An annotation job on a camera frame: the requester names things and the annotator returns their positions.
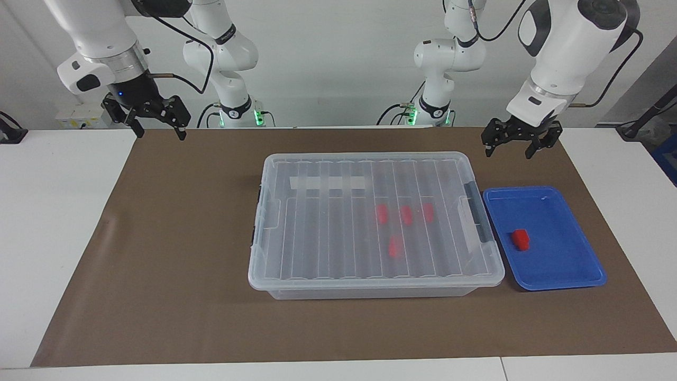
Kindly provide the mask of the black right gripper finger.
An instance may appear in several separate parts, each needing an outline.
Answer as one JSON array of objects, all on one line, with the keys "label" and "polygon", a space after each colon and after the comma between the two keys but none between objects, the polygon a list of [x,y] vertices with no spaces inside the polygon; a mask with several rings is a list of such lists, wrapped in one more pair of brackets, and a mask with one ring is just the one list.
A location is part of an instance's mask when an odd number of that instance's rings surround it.
[{"label": "black right gripper finger", "polygon": [[145,129],[138,122],[134,109],[126,113],[112,95],[106,95],[102,100],[101,106],[109,114],[114,123],[126,125],[135,133],[138,139],[143,137]]},{"label": "black right gripper finger", "polygon": [[180,141],[186,139],[186,128],[188,127],[191,115],[186,108],[181,97],[170,97],[163,99],[161,111],[161,121],[173,128]]}]

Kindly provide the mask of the blue crate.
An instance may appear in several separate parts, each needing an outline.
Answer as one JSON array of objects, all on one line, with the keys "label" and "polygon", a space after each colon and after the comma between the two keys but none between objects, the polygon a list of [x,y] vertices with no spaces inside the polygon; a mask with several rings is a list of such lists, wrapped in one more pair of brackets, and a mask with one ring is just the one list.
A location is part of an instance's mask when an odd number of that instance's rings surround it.
[{"label": "blue crate", "polygon": [[677,187],[677,133],[670,135],[650,155],[663,173]]}]

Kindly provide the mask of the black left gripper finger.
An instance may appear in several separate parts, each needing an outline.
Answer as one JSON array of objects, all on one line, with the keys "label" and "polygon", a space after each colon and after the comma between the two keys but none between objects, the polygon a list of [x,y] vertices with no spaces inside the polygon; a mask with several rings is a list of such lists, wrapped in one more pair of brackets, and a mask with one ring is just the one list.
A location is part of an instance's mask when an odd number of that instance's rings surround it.
[{"label": "black left gripper finger", "polygon": [[558,142],[562,133],[561,123],[549,123],[547,126],[537,128],[530,133],[531,143],[525,150],[526,159],[532,157],[542,149],[551,149]]},{"label": "black left gripper finger", "polygon": [[481,141],[484,145],[484,154],[491,157],[494,150],[501,144],[501,121],[500,119],[491,119],[488,125],[481,133]]}]

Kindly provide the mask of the white power strip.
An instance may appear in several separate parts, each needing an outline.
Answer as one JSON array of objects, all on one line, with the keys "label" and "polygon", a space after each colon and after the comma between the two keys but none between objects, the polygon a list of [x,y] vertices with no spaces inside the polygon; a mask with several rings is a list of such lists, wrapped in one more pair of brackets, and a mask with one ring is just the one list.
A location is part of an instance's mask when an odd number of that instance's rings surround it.
[{"label": "white power strip", "polygon": [[63,129],[109,129],[114,123],[108,112],[97,103],[86,103],[73,106],[71,109],[62,109],[54,119]]}]

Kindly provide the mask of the black tripod stand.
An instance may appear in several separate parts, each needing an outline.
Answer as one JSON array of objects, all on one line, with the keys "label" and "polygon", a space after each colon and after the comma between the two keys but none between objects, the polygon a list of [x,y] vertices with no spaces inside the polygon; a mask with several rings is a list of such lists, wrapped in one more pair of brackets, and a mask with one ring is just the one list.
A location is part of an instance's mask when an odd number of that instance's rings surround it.
[{"label": "black tripod stand", "polygon": [[663,94],[653,106],[645,111],[643,115],[639,116],[639,118],[618,125],[616,127],[616,132],[619,133],[624,141],[633,141],[637,137],[640,129],[643,128],[646,123],[675,106],[677,106],[677,84],[674,84],[667,92],[665,92],[665,94]]}]

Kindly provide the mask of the black clamp mount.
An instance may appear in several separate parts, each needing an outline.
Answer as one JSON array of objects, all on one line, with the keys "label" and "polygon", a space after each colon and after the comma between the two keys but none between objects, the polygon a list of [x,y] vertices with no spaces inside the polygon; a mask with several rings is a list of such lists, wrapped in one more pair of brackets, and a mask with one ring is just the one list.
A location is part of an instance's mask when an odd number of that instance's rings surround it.
[{"label": "black clamp mount", "polygon": [[0,144],[19,144],[27,132],[12,116],[0,111]]}]

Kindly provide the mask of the brown table mat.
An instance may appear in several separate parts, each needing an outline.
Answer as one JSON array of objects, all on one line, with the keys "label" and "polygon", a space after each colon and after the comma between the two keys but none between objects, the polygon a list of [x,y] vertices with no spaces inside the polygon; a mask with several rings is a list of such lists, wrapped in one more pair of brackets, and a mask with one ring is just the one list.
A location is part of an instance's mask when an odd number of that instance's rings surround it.
[{"label": "brown table mat", "polygon": [[[559,144],[484,156],[478,128],[152,130],[134,142],[32,366],[677,352],[677,341]],[[264,160],[286,152],[457,150],[479,188],[563,193],[606,285],[462,297],[278,301],[248,265]]]}]

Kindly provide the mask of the blue plastic tray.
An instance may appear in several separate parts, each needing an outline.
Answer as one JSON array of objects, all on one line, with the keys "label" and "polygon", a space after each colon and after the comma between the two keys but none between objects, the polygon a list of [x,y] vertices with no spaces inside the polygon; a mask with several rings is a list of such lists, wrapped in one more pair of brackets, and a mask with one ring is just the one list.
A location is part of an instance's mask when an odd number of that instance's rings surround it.
[{"label": "blue plastic tray", "polygon": [[[607,273],[562,193],[551,186],[494,187],[483,201],[515,281],[527,291],[599,287]],[[530,249],[510,238],[526,229]]]}]

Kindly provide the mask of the black box latch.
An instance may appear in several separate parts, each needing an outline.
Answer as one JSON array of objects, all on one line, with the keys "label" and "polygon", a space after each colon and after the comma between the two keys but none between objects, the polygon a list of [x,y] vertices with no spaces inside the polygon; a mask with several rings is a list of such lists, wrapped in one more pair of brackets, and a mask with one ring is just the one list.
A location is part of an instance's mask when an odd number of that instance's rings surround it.
[{"label": "black box latch", "polygon": [[480,241],[482,243],[494,242],[495,239],[493,236],[491,224],[489,222],[486,208],[484,208],[484,203],[476,181],[465,183],[464,190]]},{"label": "black box latch", "polygon": [[252,239],[251,239],[251,248],[254,248],[258,242],[258,234],[260,231],[260,225],[262,219],[264,219],[264,190],[263,186],[259,184],[258,193],[257,193],[257,205],[254,216],[254,225],[252,227]]}]

